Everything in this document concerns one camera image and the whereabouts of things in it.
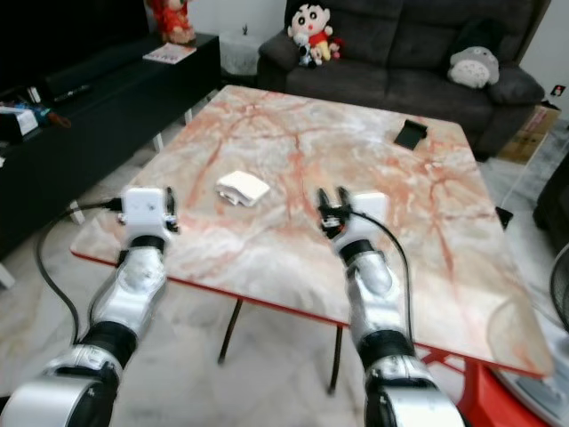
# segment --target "red table edge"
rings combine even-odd
[[[110,267],[116,267],[116,263],[115,263],[115,262],[109,262],[109,261],[103,260],[103,259],[101,259],[101,258],[96,258],[96,257],[94,257],[94,256],[80,254],[79,252],[74,251],[72,248],[69,248],[69,251],[70,251],[74,256],[76,256],[77,258],[81,258],[81,259],[86,260],[86,261],[89,261],[89,262],[97,262],[97,263],[100,263],[100,264],[105,264],[105,265],[108,265],[108,266],[110,266]],[[222,294],[222,295],[224,295],[224,296],[230,296],[230,297],[236,298],[236,299],[238,299],[238,300],[247,301],[247,302],[249,302],[249,303],[251,303],[251,304],[260,305],[260,306],[267,307],[267,308],[270,308],[270,309],[273,309],[273,310],[283,311],[283,312],[285,312],[285,313],[293,314],[293,315],[296,315],[296,316],[301,316],[301,317],[304,317],[304,318],[311,318],[311,319],[313,319],[313,320],[316,320],[316,321],[319,321],[319,322],[322,322],[322,323],[326,323],[326,324],[329,324],[329,325],[340,326],[340,327],[349,327],[349,323],[339,322],[338,320],[333,320],[333,319],[330,319],[330,318],[325,318],[325,317],[323,317],[323,316],[318,316],[317,314],[307,313],[306,311],[301,311],[301,310],[296,310],[296,309],[290,309],[290,308],[288,308],[288,307],[283,307],[283,306],[281,306],[281,305],[276,305],[276,304],[274,304],[273,302],[266,302],[266,301],[263,301],[263,300],[257,300],[257,299],[255,299],[255,298],[250,297],[250,296],[243,296],[243,295],[240,295],[240,294],[234,294],[234,293],[232,293],[232,292],[225,291],[225,290],[223,290],[223,289],[216,289],[216,288],[209,287],[209,286],[199,285],[199,284],[197,284],[197,283],[184,281],[184,280],[179,279],[179,278],[171,278],[171,277],[168,277],[168,280],[171,280],[172,282],[179,283],[179,284],[181,284],[181,285],[193,286],[193,287],[196,287],[196,288],[198,288],[198,289],[202,289],[202,290],[205,290],[205,291],[213,292],[213,293],[216,293],[216,294]],[[524,370],[524,369],[520,369],[520,368],[516,368],[516,367],[507,367],[507,366],[501,365],[501,364],[496,363],[496,362],[491,362],[491,361],[488,361],[488,360],[482,360],[482,359],[473,358],[473,357],[471,357],[471,356],[467,356],[467,355],[464,355],[464,354],[460,354],[459,352],[456,352],[456,351],[445,350],[445,349],[441,349],[441,348],[438,348],[438,347],[432,347],[432,346],[429,346],[429,345],[427,345],[427,344],[421,344],[421,343],[415,342],[415,345],[418,345],[419,347],[422,347],[422,348],[425,349],[425,350],[433,351],[433,352],[435,352],[435,353],[437,353],[437,354],[439,354],[439,355],[444,355],[444,354],[446,354],[446,355],[448,355],[448,356],[455,356],[455,357],[464,359],[465,361],[469,361],[469,362],[474,362],[474,363],[482,364],[482,365],[484,365],[484,366],[486,366],[486,367],[489,367],[489,368],[491,368],[491,369],[503,369],[503,370],[506,370],[506,371],[509,371],[509,372],[512,372],[512,373],[515,373],[515,374],[520,374],[520,375],[524,375],[524,376],[529,376],[529,377],[537,378],[537,379],[544,378],[545,376],[548,375],[547,373],[546,373],[546,374],[537,374],[537,373],[535,373],[535,372],[529,372],[529,371],[526,371],[526,370]]]

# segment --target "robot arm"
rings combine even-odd
[[[322,229],[346,266],[350,331],[365,370],[367,427],[463,427],[461,414],[416,357],[410,325],[399,313],[400,286],[370,238],[377,228],[353,213],[385,215],[381,193],[350,197],[338,190],[330,206],[319,191]]]
[[[124,261],[84,338],[8,401],[1,427],[107,427],[123,370],[164,293],[164,250],[175,231],[172,193],[128,189]]]

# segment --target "sofa cushion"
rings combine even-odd
[[[263,43],[259,48],[259,55],[269,58],[284,71],[290,71],[299,65],[301,58],[298,46],[284,31]]]
[[[287,11],[297,3],[298,0],[289,0]],[[333,35],[345,43],[342,57],[386,64],[403,0],[322,0],[322,3],[330,9]]]
[[[286,92],[379,108],[385,98],[388,73],[356,60],[333,60],[315,69],[295,68],[286,78]]]
[[[537,104],[545,96],[535,79],[517,65],[500,68],[500,80],[488,88],[488,96],[496,104]]]
[[[473,18],[501,22],[505,35],[498,60],[514,60],[525,35],[533,0],[405,0],[388,65],[437,68],[461,28]]]
[[[417,116],[456,122],[468,132],[483,132],[493,105],[484,91],[456,85],[433,71],[389,69],[385,106]]]

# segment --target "cartoon character plush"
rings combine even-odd
[[[451,56],[448,78],[472,89],[495,85],[500,79],[498,60],[485,47],[469,47]]]
[[[185,44],[196,38],[188,21],[187,3],[191,0],[147,0],[165,41]]]
[[[340,47],[336,43],[328,43],[332,35],[332,27],[328,25],[330,9],[326,9],[319,1],[301,1],[287,13],[288,36],[295,38],[299,34],[309,37],[309,44],[316,63],[330,60]]]

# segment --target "black table leg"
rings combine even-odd
[[[332,368],[332,379],[330,380],[330,388],[328,389],[328,394],[334,394],[336,392],[336,382],[338,381],[338,371],[340,370],[340,353],[341,353],[341,333],[343,331],[342,326],[336,328],[336,346],[334,348],[334,365]]]
[[[221,346],[220,357],[217,359],[218,364],[222,364],[225,361],[225,353],[228,352],[229,340],[231,339],[231,334],[233,333],[233,328],[237,322],[237,316],[239,316],[239,311],[243,305],[243,300],[237,300],[235,308],[233,309],[233,314],[231,315],[231,320],[229,321],[228,330],[225,333],[225,339],[223,340],[223,345]]]

